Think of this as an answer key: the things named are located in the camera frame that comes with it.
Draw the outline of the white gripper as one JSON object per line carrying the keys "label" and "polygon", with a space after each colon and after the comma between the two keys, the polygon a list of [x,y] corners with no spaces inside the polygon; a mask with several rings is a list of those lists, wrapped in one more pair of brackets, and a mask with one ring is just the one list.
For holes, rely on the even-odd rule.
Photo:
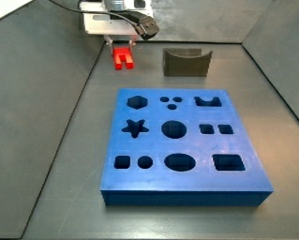
{"label": "white gripper", "polygon": [[126,18],[133,12],[153,16],[151,0],[79,0],[78,7],[85,11],[83,20],[87,33],[105,35],[111,54],[114,46],[110,36],[131,36],[130,47],[137,46],[138,36],[134,27],[126,20],[107,15],[107,12],[114,12]]}

